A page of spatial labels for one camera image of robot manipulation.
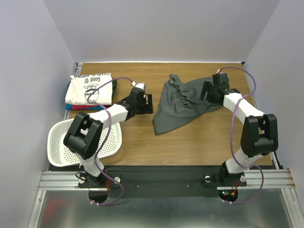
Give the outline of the grey t shirt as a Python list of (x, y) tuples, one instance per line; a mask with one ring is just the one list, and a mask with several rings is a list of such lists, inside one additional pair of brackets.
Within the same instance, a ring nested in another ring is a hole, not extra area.
[(212, 82), (212, 77), (203, 77), (183, 83), (178, 75), (170, 74), (164, 84), (157, 112), (153, 119), (155, 135), (161, 135), (180, 128), (204, 113), (221, 108), (200, 100), (205, 82)]

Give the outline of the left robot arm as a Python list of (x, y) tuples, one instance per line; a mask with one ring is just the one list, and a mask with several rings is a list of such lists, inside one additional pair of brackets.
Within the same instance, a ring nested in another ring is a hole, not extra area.
[(100, 143), (102, 131), (116, 123), (124, 122), (136, 115), (153, 114), (152, 95), (146, 94), (146, 84), (138, 83), (123, 100), (106, 110), (93, 114), (79, 112), (73, 119), (63, 144), (74, 153), (83, 165), (88, 181), (95, 187), (105, 184), (105, 169), (98, 159), (98, 150), (103, 147)]

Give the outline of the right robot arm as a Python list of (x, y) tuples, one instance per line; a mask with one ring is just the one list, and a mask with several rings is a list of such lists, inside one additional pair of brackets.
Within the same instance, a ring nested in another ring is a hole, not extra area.
[(219, 182), (230, 185), (256, 160), (277, 150), (277, 117), (256, 109), (237, 89), (230, 88), (227, 74), (216, 73), (212, 80), (204, 82), (200, 99), (225, 107), (243, 124), (239, 150), (223, 162), (219, 171)]

